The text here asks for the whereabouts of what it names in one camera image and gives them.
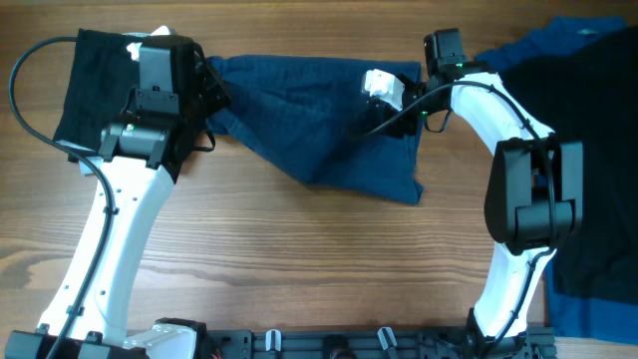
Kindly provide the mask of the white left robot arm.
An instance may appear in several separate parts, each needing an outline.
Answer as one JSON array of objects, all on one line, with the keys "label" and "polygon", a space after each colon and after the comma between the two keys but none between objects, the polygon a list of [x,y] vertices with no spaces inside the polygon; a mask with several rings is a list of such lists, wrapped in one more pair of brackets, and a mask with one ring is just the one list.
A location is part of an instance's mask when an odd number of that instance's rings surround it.
[{"label": "white left robot arm", "polygon": [[151,229],[205,120],[229,95],[204,60],[142,65],[142,84],[104,127],[99,184],[70,267],[33,332],[13,331],[8,358],[200,358],[201,322],[162,318],[128,333],[128,310]]}]

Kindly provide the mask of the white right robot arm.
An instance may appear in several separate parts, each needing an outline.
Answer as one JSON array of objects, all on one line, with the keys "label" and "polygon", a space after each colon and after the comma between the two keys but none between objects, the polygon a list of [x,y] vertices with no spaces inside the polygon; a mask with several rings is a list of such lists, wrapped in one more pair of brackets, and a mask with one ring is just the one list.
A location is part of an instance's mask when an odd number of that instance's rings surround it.
[{"label": "white right robot arm", "polygon": [[499,73],[478,62],[447,63],[427,83],[410,87],[387,71],[362,79],[368,100],[389,106],[380,134],[411,115],[449,110],[463,118],[492,155],[483,207],[494,241],[483,292],[468,318],[474,351],[515,346],[549,261],[582,222],[583,148],[562,142],[511,95]]}]

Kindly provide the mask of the navy blue denim shorts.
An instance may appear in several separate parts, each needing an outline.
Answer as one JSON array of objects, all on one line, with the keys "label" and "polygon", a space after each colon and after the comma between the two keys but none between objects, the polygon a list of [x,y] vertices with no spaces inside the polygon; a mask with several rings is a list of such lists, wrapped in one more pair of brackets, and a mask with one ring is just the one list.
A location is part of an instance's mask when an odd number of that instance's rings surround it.
[{"label": "navy blue denim shorts", "polygon": [[404,118],[373,134],[394,110],[362,92],[366,71],[416,83],[420,63],[262,55],[208,62],[231,95],[230,106],[207,120],[216,135],[234,138],[304,184],[420,201],[422,121]]}]

